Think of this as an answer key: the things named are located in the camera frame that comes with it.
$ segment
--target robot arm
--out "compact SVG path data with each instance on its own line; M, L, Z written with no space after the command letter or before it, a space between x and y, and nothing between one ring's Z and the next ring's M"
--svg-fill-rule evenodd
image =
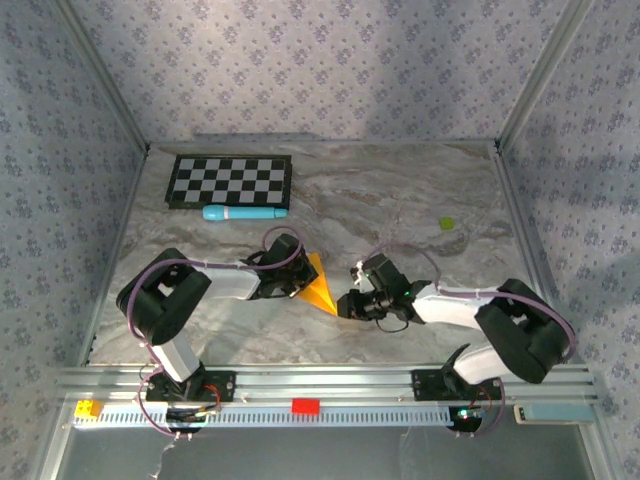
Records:
M264 267L290 258L298 247L298 240L280 235L268 251L259 251L238 262L238 266ZM293 297L318 276L307 258L304 248L286 265L275 269L208 269L207 275L184 261L187 258L177 249L169 248L158 255L118 294L116 303L122 313L134 286L153 265L166 261L142 283L136 295L132 324L150 346L152 355L169 377L172 398L195 400L202 391L204 367L182 332L184 325L208 293L213 298L256 300L261 298ZM183 262L171 264L171 261Z
M351 271L361 290L351 290L338 300L338 315L363 321L380 320L394 313L400 320L418 324L443 322L481 330L488 343L458 349L445 365L459 388L513 373L530 383L540 383L569 346L560 325L548 315L504 298L484 298L480 292L505 292L546 305L519 280L497 288L479 289L471 298L443 295L429 281L410 283L393 263L378 254ZM447 288L447 293L456 293Z

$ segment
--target aluminum frame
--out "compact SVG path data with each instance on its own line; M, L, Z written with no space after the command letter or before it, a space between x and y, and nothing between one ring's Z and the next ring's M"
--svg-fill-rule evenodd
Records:
M283 408L290 406L292 398L304 396L319 399L328 412L333 409L336 412L395 411L415 414L420 411L435 411L434 408L443 406L466 404L466 402L414 401L411 371L440 368L440 366L433 364L239 365L208 367L208 369L229 369L237 372L234 401L224 405L224 409L229 412L282 412ZM56 412L55 422L48 435L47 448L37 460L38 465L32 472L32 478L56 478L65 461L65 450L71 430L82 428L82 422L74 425L73 410L78 399L94 398L109 405L123 405L127 407L126 412L129 412L128 408L132 406L131 401L140 383L140 374L148 371L150 369L136 366L63 370L59 380L58 395L61 407ZM580 429L591 467L594 473L597 473L596 478L618 478L615 465L611 464L607 456L607 446L602 441L605 433L602 431L604 424L601 412L598 410L594 378L585 365L559 365L548 374L544 385L529 384L512 375L505 376L503 381L507 405L516 403L591 405L598 421ZM155 407L152 413L161 414L165 408L165 405ZM405 423L397 424L406 425L406 415L403 418ZM114 422L112 426L122 428L131 425L127 422Z
M85 67L102 91L104 99L120 123L124 134L135 147L144 153L146 141L142 130L136 123L131 110L127 106L109 69L98 53L91 36L87 32L82 20L76 13L69 0L49 0L49 5L58 16L62 28L69 35L69 39L76 47L76 51L83 60Z
M581 8L588 8L588 5L582 5ZM515 230L515 237L518 241L518 248L525 263L527 274L531 282L532 288L538 295L556 308L555 301L551 295L554 281L548 267L541 265L534 255L532 241L536 239L537 232L527 227L524 221L522 205L518 201L515 193L515 185L513 179L509 175L508 169L504 163L504 158L496 147L489 148L489 156L493 160L495 174L500 182L500 187L505 196L505 202L509 209L511 223ZM604 480L615 480L625 478L622 471L622 464L613 445L613 437L604 420L604 412L602 407L597 404L593 406L596 422L593 425L581 426L580 433L587 450L589 462L596 478Z
M147 413L160 426L181 428L193 424L166 421L160 406L146 406ZM307 428L307 427L428 427L452 426L449 408L438 405L394 407L323 407L318 415L296 415L290 407L263 407L259 405L225 406L215 414L207 415L198 423L199 428ZM78 430L107 428L145 428L146 418L137 405L107 404L98 418L76 418L72 423Z
M118 233L116 234L114 247L113 247L113 250L111 251L109 261L107 262L107 265L105 268L105 274L102 277L102 282L100 283L100 289L98 290L96 303L93 307L93 311L91 312L91 319L89 320L89 326L85 333L84 341L82 342L82 347L80 347L80 353L78 355L78 359L76 360L76 365L81 367L89 363L89 355L91 354L93 341L95 340L95 334L98 331L98 327L100 326L102 311L104 310L104 304L107 301L107 293L109 291L109 286L111 285L113 274L116 271L116 265L118 263L118 259L120 258L120 249L122 247L122 243L124 242L125 233L127 231L127 225L129 223L129 217L131 216L131 210L133 209L133 203L135 202L136 195L138 193L138 185L140 184L140 180L142 179L142 172L144 171L144 166L146 165L146 162L147 162L147 153L145 152L141 155L138 168L136 169L136 172L134 173L134 176L133 176L131 189L129 190L129 194L127 195L127 201L124 205L122 218L118 226Z
M505 121L498 142L500 152L507 151L527 122L536 103L544 93L551 76L565 57L573 38L591 9L593 0L569 0L549 40L540 53L529 79Z

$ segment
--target gray marble table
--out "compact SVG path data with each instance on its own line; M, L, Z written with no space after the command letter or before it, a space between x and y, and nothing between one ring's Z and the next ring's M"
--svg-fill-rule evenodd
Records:
M503 196L485 155L439 144L282 144L218 147L209 153L293 156L290 216L208 223L200 211L168 210L164 194L175 156L152 148L90 356L92 364L144 363L115 306L118 292L156 255L177 247L187 257L232 262L260 249L265 230L294 225L308 252L323 258L337 300L349 268L375 245L398 241L430 251L449 286L528 280ZM438 219L455 228L441 231ZM418 255L386 252L409 280L433 270ZM213 284L209 292L215 291ZM402 324L389 318L386 328ZM205 295L185 332L206 364L440 362L478 332L446 324L411 325L390 335L374 323L331 316L300 299L241 302Z

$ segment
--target light blue cylinder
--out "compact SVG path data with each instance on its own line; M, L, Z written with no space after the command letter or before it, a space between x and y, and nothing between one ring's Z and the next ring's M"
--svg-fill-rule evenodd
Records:
M284 208L275 207L228 207L225 205L207 205L202 209L205 220L240 220L258 218L283 218L289 214Z

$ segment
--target checkerboard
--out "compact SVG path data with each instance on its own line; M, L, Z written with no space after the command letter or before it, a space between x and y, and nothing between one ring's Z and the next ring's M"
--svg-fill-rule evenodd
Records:
M165 201L169 208L206 205L289 208L287 155L178 155Z

